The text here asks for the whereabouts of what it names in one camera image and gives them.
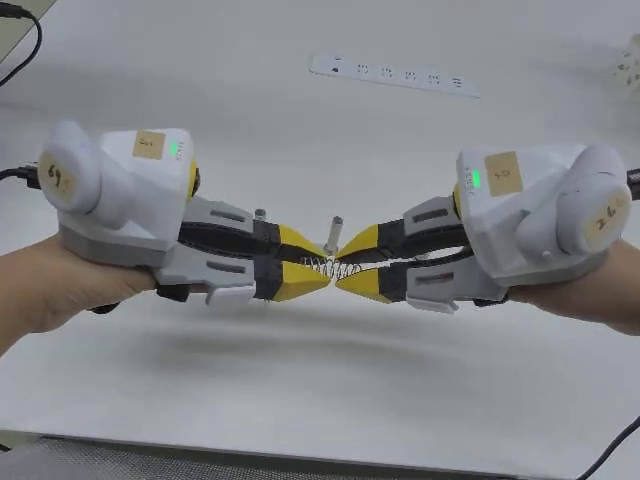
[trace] white power strip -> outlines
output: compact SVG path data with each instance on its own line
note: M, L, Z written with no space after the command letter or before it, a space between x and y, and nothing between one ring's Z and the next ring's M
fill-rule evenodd
M424 68L397 68L391 65L354 62L340 55L320 54L313 56L310 70L332 77L480 98L475 87L462 77L452 77Z

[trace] paper label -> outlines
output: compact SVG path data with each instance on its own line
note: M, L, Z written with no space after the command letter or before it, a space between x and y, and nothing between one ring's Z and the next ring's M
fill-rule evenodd
M524 189L516 152L489 155L485 157L484 164L492 197L520 193Z
M60 166L49 152L40 156L38 180L48 190L66 203L70 203L76 192L76 177Z
M165 138L164 133L138 130L133 144L133 156L160 160L164 151Z
M598 213L594 215L584 228L584 236L592 248L598 248L603 240L621 227L629 216L631 202L627 192L617 190Z

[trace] handwritten number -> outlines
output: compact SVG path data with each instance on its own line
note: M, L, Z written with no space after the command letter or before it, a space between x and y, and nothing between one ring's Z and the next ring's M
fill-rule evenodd
M496 172L495 177L500 180L501 178L505 178L511 175L511 170L502 170L501 172Z

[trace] black cable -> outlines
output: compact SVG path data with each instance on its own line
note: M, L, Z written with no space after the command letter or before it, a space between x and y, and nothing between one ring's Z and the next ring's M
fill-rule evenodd
M609 446L602 452L600 458L591 465L587 471L585 471L582 475L580 475L576 480L587 480L591 477L596 471L606 462L611 454L620 446L622 442L624 442L629 435L635 432L638 428L640 428L640 417L636 418L631 425L625 428L622 432L618 434L616 438L613 439L613 442L609 444Z
M20 70L29 65L31 61L36 57L40 47L42 46L42 26L40 25L40 21L36 18L36 16L31 13L29 10L22 8L19 5L12 5L11 3L0 2L0 17L2 18L28 18L33 22L38 31L38 38L36 40L36 45L33 47L33 50L29 54L29 56L18 65L16 68L11 70L9 74L0 80L0 87L4 86L9 80L11 80Z
M627 172L627 186L631 190L631 199L640 199L640 168Z
M27 187L40 190L40 180L38 180L38 169L34 165L26 167L9 168L0 170L0 181L5 178L20 178L27 181Z

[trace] green led light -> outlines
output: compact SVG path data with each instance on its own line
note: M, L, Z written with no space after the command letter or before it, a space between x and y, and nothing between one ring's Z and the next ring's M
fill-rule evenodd
M472 173L473 188L480 188L480 171L474 170Z

